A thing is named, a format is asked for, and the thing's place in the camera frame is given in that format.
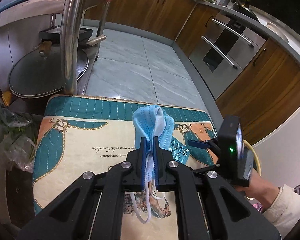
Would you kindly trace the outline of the person's right hand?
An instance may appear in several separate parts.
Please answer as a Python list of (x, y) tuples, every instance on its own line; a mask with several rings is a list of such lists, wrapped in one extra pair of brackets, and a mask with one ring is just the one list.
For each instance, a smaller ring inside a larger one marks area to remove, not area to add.
[(255, 198), (261, 205), (268, 209), (277, 196), (280, 189), (271, 182), (264, 180), (253, 168), (249, 187), (235, 186), (238, 192), (243, 191), (247, 197)]

